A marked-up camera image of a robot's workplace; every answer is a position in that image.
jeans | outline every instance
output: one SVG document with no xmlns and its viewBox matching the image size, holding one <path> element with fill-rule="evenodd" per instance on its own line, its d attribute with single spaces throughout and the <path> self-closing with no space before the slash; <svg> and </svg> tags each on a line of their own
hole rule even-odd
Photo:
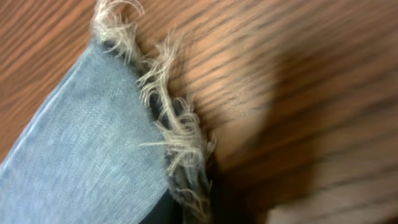
<svg viewBox="0 0 398 224">
<path fill-rule="evenodd" d="M 137 72 L 94 41 L 0 167 L 0 223 L 140 223 L 167 191 Z"/>
</svg>

frayed edge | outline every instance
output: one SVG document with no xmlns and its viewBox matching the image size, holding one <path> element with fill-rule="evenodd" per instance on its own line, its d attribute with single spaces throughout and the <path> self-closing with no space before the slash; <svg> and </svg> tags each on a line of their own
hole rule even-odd
<svg viewBox="0 0 398 224">
<path fill-rule="evenodd" d="M 159 120 L 155 123 L 165 141 L 155 144 L 167 145 L 167 154 L 172 155 L 167 168 L 168 175 L 173 176 L 178 167 L 184 169 L 196 167 L 198 170 L 205 170 L 206 161 L 216 146 L 215 135 L 212 133 L 211 139 L 207 140 L 200 128 L 199 117 L 193 112 L 191 101 L 183 98 L 173 99 L 179 102 L 182 109 L 177 115 L 173 100 L 167 91 L 169 71 L 178 55 L 181 39 L 171 41 L 169 34 L 164 43 L 156 45 L 159 51 L 157 59 L 145 58 L 135 41 L 137 24 L 123 20 L 120 14 L 114 13 L 115 9 L 123 4 L 135 8 L 140 16 L 144 15 L 144 9 L 137 0 L 98 0 L 92 22 L 93 34 L 102 43 L 111 42 L 113 47 L 109 51 L 116 51 L 117 57 L 123 56 L 126 63 L 132 63 L 140 71 L 147 71 L 137 82 L 141 88 L 143 104 L 147 108 L 151 96 L 154 95 L 159 98 L 162 105 Z M 163 116 L 169 121 L 168 127 L 160 122 Z M 179 200 L 179 203 L 190 208 L 201 222 L 211 222 L 209 195 L 198 195 L 192 189 L 173 190 L 189 194 L 191 201 Z"/>
</svg>

denim fabric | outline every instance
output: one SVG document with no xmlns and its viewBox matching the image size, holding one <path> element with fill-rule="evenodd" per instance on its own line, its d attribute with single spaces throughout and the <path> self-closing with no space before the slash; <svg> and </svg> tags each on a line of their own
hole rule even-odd
<svg viewBox="0 0 398 224">
<path fill-rule="evenodd" d="M 167 190 L 136 71 L 91 42 L 0 167 L 0 223 L 139 223 Z"/>
</svg>

fringe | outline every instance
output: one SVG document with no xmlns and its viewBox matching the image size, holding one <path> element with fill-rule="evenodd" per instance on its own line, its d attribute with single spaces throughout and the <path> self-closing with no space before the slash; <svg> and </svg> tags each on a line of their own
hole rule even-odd
<svg viewBox="0 0 398 224">
<path fill-rule="evenodd" d="M 129 5 L 139 15 L 144 10 L 137 0 L 98 0 L 92 22 L 94 36 L 102 43 L 112 43 L 109 51 L 117 51 L 126 63 L 133 64 L 144 75 L 138 79 L 143 104 L 158 106 L 156 126 L 165 141 L 165 161 L 170 193 L 182 206 L 185 223 L 211 223 L 210 184 L 206 177 L 206 161 L 216 146 L 200 128 L 200 120 L 193 112 L 193 103 L 183 98 L 171 99 L 167 91 L 169 71 L 178 55 L 181 39 L 156 45 L 159 56 L 145 58 L 135 41 L 137 24 L 123 21 L 116 8 Z"/>
</svg>

wooden table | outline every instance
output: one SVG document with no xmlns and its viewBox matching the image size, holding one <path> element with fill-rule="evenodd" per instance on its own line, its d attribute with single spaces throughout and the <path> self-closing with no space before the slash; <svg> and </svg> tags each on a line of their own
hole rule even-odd
<svg viewBox="0 0 398 224">
<path fill-rule="evenodd" d="M 0 160 L 90 39 L 94 0 L 2 0 Z M 170 89 L 217 133 L 268 223 L 396 223 L 398 1 L 148 0 L 146 52 L 184 33 Z"/>
</svg>

